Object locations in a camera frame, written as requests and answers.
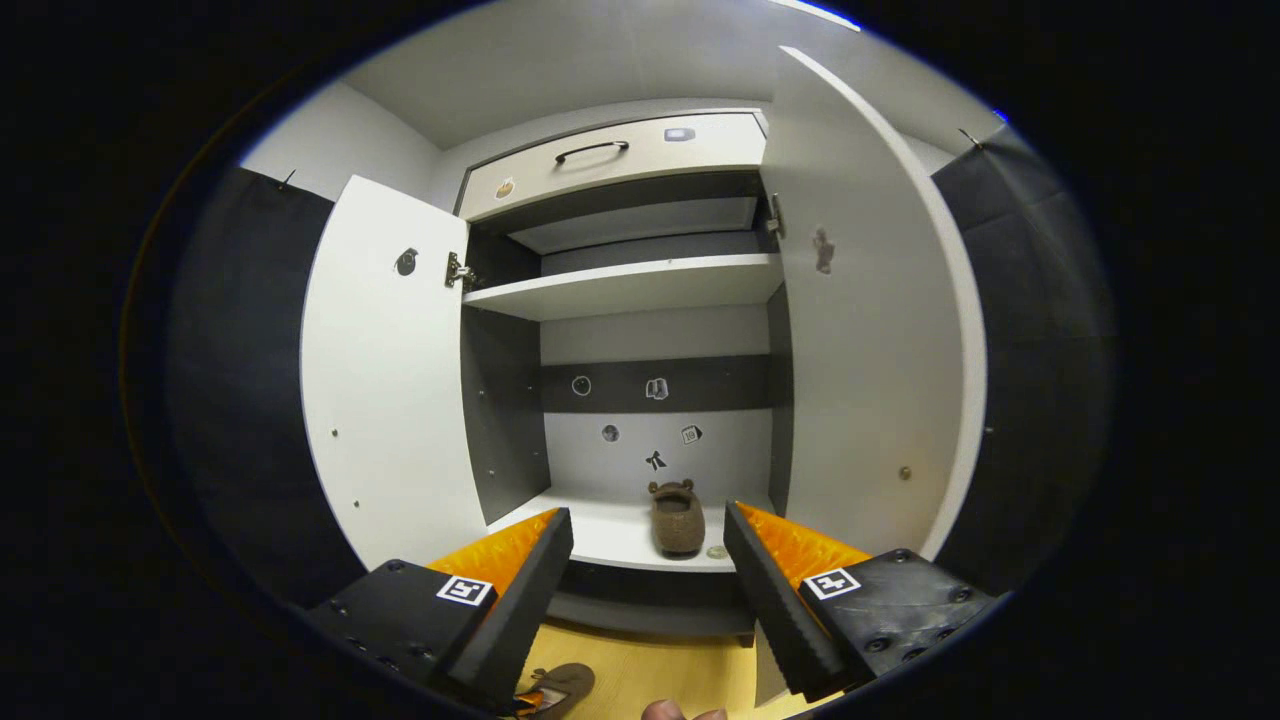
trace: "cabinet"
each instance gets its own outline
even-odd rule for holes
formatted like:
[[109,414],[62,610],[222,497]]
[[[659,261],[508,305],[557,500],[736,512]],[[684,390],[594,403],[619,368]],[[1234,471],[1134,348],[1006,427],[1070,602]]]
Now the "cabinet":
[[[457,215],[351,179],[311,272],[301,382],[366,566],[568,506],[582,580],[553,612],[750,632],[732,561],[707,552],[728,498],[932,557],[980,439],[972,272],[883,118],[795,50],[778,68],[768,138],[750,113],[596,128],[472,168]],[[474,282],[447,282],[449,254]],[[645,486],[684,478],[707,539],[677,560]],[[616,582],[632,600],[591,589]]]

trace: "drawer handle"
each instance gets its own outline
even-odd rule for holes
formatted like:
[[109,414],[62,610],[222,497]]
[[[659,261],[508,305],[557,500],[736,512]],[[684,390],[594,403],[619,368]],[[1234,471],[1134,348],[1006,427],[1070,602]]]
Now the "drawer handle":
[[559,155],[556,156],[556,164],[557,165],[563,165],[564,164],[564,158],[568,158],[570,155],[572,155],[575,152],[581,152],[584,150],[595,150],[596,147],[617,147],[618,152],[622,152],[627,147],[631,147],[631,143],[627,142],[627,141],[625,141],[625,140],[614,140],[612,142],[596,142],[595,145],[588,145],[586,147],[579,147],[577,150],[570,150],[567,152],[561,152]]

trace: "white shelf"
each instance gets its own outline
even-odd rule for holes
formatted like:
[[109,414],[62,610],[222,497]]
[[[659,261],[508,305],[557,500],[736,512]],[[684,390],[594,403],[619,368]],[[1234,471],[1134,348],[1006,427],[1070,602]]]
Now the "white shelf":
[[540,323],[640,310],[758,305],[780,284],[778,255],[756,252],[563,273],[468,292],[462,302]]
[[[733,561],[728,556],[719,560],[707,556],[708,548],[724,544],[724,498],[699,500],[707,518],[707,538],[699,553],[685,560],[672,560],[658,550],[646,495],[628,502],[568,497],[552,487],[489,525],[489,532],[498,532],[553,507],[568,507],[573,524],[572,560],[668,573],[733,573]],[[768,497],[740,496],[736,500],[773,511]]]

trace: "white door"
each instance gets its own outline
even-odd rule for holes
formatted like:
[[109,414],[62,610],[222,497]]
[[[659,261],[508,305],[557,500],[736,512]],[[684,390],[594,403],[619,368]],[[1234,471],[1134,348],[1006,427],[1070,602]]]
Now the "white door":
[[[426,564],[485,534],[462,420],[461,219],[352,176],[325,224],[302,311],[311,456],[366,569]],[[397,260],[416,252],[411,273]]]
[[932,560],[964,501],[986,404],[968,255],[942,196],[865,100],[790,47],[760,165],[791,307],[787,518]]

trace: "sandal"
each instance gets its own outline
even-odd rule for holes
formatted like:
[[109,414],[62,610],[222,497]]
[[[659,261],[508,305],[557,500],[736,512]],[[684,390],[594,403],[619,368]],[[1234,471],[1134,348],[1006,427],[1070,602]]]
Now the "sandal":
[[649,483],[653,495],[653,532],[658,547],[672,555],[689,555],[703,547],[707,519],[703,503],[694,495],[694,480]]
[[526,707],[517,717],[559,720],[595,685],[595,673],[581,662],[561,665],[550,673],[538,667],[531,676],[538,680],[534,687],[516,696]]

